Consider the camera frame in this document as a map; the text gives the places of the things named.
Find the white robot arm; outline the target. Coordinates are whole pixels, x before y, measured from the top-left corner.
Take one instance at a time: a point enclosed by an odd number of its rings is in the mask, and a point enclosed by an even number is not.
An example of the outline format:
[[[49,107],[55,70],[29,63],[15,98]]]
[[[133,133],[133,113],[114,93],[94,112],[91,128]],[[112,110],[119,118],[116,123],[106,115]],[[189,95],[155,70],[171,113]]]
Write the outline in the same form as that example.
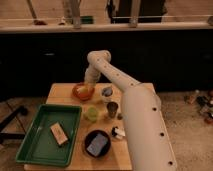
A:
[[[108,50],[91,51],[84,80],[103,74],[121,92],[121,113],[133,171],[177,171],[177,161],[161,112],[161,100],[144,83],[110,64]]]

